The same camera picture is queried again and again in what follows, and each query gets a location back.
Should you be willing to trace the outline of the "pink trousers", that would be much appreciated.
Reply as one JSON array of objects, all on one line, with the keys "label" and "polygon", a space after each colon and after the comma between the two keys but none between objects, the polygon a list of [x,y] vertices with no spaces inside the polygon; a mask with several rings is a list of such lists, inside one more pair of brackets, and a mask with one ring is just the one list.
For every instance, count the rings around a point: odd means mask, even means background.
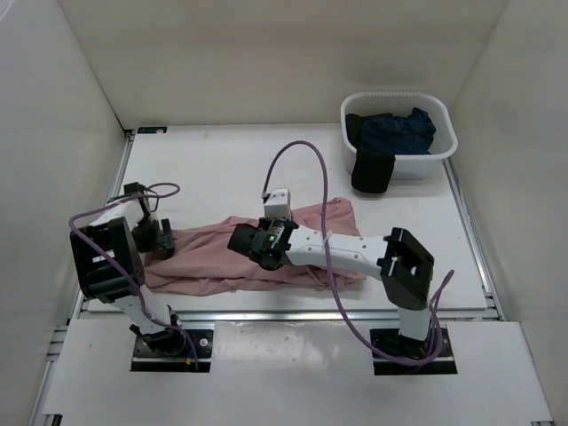
[{"label": "pink trousers", "polygon": [[[320,230],[320,212],[320,204],[314,204],[293,210],[293,217],[300,225]],[[257,225],[257,219],[231,216],[213,225],[173,230],[175,251],[172,257],[145,256],[146,285],[154,293],[189,296],[279,288],[314,288],[320,291],[328,287],[327,273],[323,268],[285,265],[278,271],[268,272],[229,250],[227,244],[238,224]],[[327,202],[327,230],[360,235],[350,201],[334,198]],[[337,269],[334,269],[334,276],[340,290],[367,277]]]}]

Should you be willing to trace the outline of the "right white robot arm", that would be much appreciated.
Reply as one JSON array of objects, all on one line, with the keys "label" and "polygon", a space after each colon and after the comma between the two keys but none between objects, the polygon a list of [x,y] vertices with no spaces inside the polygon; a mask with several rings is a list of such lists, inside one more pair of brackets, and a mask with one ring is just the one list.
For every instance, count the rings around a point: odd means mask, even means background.
[{"label": "right white robot arm", "polygon": [[408,230],[394,227],[385,237],[324,234],[291,220],[262,218],[257,226],[237,225],[227,248],[266,271],[318,266],[379,280],[398,308],[400,323],[397,333],[385,333],[375,347],[392,357],[426,356],[434,258]]}]

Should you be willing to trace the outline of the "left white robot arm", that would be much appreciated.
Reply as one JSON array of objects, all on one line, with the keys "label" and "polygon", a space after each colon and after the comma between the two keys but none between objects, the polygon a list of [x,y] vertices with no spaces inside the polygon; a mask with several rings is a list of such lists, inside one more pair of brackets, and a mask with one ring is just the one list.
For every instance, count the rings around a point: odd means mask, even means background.
[{"label": "left white robot arm", "polygon": [[130,329],[147,347],[166,356],[189,358],[194,350],[174,310],[146,284],[144,256],[165,260],[175,252],[170,221],[157,216],[159,201],[180,191],[156,191],[161,184],[133,182],[98,209],[68,220],[79,286],[87,300],[109,304],[132,321]]}]

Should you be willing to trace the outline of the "blue label sticker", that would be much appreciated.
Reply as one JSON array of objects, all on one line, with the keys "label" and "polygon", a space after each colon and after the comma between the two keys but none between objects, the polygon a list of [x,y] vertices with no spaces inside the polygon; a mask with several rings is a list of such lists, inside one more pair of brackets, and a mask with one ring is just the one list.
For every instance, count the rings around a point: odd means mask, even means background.
[{"label": "blue label sticker", "polygon": [[167,131],[167,126],[142,126],[138,127],[137,134],[164,134]]}]

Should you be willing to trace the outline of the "black garment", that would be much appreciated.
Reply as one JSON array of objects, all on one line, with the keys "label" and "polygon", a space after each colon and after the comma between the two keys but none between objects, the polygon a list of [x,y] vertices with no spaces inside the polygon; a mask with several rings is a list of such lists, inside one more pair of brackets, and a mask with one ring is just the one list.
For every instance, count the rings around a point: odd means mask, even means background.
[{"label": "black garment", "polygon": [[351,187],[360,193],[383,194],[387,191],[396,161],[390,114],[363,117],[347,114],[348,141],[356,150]]}]

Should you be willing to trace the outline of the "dark blue garment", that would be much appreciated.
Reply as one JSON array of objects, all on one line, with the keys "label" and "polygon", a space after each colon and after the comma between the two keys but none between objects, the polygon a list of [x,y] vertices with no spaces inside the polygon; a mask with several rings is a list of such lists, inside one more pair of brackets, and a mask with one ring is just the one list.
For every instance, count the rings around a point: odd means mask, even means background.
[{"label": "dark blue garment", "polygon": [[408,116],[391,113],[363,118],[359,146],[392,155],[428,155],[437,128],[429,114],[414,107]]}]

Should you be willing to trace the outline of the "white plastic basket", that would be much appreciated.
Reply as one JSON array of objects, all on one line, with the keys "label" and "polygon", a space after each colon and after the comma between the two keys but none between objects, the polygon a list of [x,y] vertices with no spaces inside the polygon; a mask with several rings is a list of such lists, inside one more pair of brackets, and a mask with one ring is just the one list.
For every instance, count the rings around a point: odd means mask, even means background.
[{"label": "white plastic basket", "polygon": [[457,150],[458,139],[446,105],[430,94],[366,91],[340,107],[343,165],[353,172],[357,153],[395,157],[394,179],[429,177]]}]

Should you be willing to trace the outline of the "aluminium front rail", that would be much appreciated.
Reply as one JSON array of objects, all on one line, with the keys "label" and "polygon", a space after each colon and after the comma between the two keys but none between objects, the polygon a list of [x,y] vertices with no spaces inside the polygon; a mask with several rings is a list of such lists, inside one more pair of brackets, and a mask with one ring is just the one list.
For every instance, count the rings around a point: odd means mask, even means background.
[{"label": "aluminium front rail", "polygon": [[[179,312],[177,314],[184,322],[213,322],[213,321],[334,321],[343,317],[334,311],[313,312]],[[362,321],[394,321],[398,320],[396,311],[351,311],[351,320]],[[439,311],[441,320],[483,321],[499,320],[496,309],[486,308],[481,311]]]}]

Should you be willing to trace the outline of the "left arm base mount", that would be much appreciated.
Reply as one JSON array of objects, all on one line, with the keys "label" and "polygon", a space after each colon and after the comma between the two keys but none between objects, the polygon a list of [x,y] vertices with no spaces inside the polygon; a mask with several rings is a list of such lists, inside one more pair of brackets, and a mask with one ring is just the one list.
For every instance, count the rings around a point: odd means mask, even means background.
[{"label": "left arm base mount", "polygon": [[199,373],[210,371],[214,343],[213,328],[186,328],[193,345],[178,331],[165,329],[143,335],[131,325],[136,336],[130,370],[145,373]]}]

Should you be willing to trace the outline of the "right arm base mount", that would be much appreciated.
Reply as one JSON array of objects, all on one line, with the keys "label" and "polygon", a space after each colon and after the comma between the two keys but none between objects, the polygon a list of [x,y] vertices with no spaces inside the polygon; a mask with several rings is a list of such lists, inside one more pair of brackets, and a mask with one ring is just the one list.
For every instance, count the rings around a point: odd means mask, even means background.
[{"label": "right arm base mount", "polygon": [[[457,375],[454,352],[446,327],[442,327],[441,352],[435,360],[421,367],[409,367],[393,363],[378,355],[373,355],[375,376],[395,375]],[[374,347],[393,357],[422,360],[437,348],[438,338],[435,331],[430,332],[433,344],[428,341],[415,341],[398,334],[397,328],[372,328],[369,330]]]}]

